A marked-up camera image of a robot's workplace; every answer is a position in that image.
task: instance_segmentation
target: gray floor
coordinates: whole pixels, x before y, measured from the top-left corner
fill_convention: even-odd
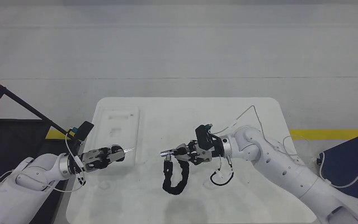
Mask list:
[[[1,84],[64,127],[107,96],[269,96],[290,129],[358,126],[358,4],[106,2],[1,2]]]

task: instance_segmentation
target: metal rod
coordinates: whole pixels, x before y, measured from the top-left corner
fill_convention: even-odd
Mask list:
[[[17,102],[18,104],[20,104],[21,106],[23,106],[24,108],[26,108],[28,111],[32,112],[33,114],[35,114],[36,116],[38,116],[39,118],[41,118],[42,120],[45,120],[47,122],[49,122],[51,124],[52,127],[54,127],[55,129],[57,129],[58,131],[60,131],[62,134],[66,135],[66,130],[64,130],[63,128],[61,128],[60,126],[58,126],[55,122],[53,122],[52,120],[50,120],[47,116],[43,115],[41,112],[39,112],[38,110],[36,110],[35,108],[33,108],[30,104],[28,104],[27,102],[23,101],[20,97],[16,96],[13,92],[11,92],[10,90],[8,90],[6,87],[0,85],[0,98],[1,96],[5,94],[8,97],[10,97],[12,100],[14,100],[15,102]],[[77,140],[74,136],[68,134],[67,135],[70,139],[72,140]]]

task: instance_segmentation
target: black pole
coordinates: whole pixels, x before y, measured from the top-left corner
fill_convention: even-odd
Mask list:
[[[15,102],[17,102],[18,104],[20,104],[21,106],[23,106],[24,108],[26,108],[28,111],[32,112],[33,114],[35,114],[36,116],[38,116],[39,118],[41,118],[42,120],[45,120],[47,122],[49,122],[51,124],[52,127],[54,127],[55,129],[57,129],[58,131],[60,131],[62,134],[67,134],[67,132],[61,128],[60,126],[58,126],[55,122],[53,122],[52,120],[50,120],[47,116],[43,115],[42,113],[40,113],[38,110],[36,110],[35,108],[33,108],[30,104],[28,104],[27,102],[23,101],[20,97],[16,96],[13,92],[11,92],[10,90],[8,90],[6,87],[0,85],[0,98],[3,95],[7,95],[8,97],[10,97],[12,100],[14,100]],[[68,134],[67,135],[70,139],[72,140],[77,140],[75,137],[73,137],[72,135]]]

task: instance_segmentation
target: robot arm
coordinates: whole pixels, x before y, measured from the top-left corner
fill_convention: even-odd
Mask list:
[[[269,139],[256,128],[243,126],[230,134],[216,137],[210,133],[211,125],[196,129],[194,146],[182,144],[175,150],[161,153],[166,160],[175,155],[178,160],[198,165],[213,157],[242,158],[269,181],[290,192],[308,206],[321,223],[358,223],[358,200],[348,196],[307,168],[300,158],[282,153],[283,145]]]
[[[83,170],[92,172],[104,169],[112,162],[123,161],[129,150],[114,145],[85,152],[80,156]],[[29,223],[57,183],[81,171],[68,153],[26,158],[0,185],[0,223]]]

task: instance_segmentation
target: silver connector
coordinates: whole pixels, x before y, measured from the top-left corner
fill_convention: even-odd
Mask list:
[[[172,150],[165,150],[163,152],[161,152],[161,157],[166,157],[167,155],[173,155],[174,151]]]
[[[164,159],[164,161],[171,162],[171,161],[172,161],[172,156],[171,156],[171,155],[167,155],[166,158]]]

